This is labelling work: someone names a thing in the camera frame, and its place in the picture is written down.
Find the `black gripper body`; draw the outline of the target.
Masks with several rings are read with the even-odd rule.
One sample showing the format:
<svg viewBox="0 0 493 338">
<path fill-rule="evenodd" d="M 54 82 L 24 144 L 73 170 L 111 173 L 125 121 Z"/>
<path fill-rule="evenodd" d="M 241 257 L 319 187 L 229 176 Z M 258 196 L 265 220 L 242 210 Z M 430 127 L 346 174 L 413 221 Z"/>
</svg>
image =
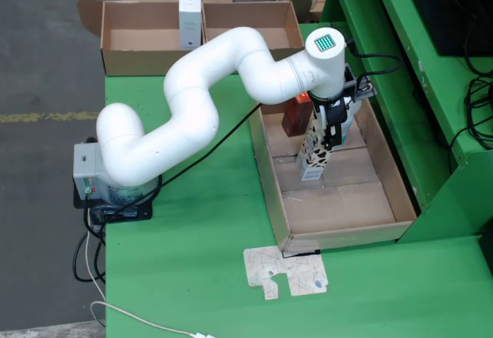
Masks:
<svg viewBox="0 0 493 338">
<path fill-rule="evenodd" d="M 313 92 L 310 92 L 310 99 L 316 113 L 320 113 L 322 109 L 325 112 L 328 112 L 328 110 L 335 110 L 336 113 L 346 111 L 346 103 L 344 101 L 343 93 L 337 95 L 336 97 L 322 98 L 316 96 Z"/>
</svg>

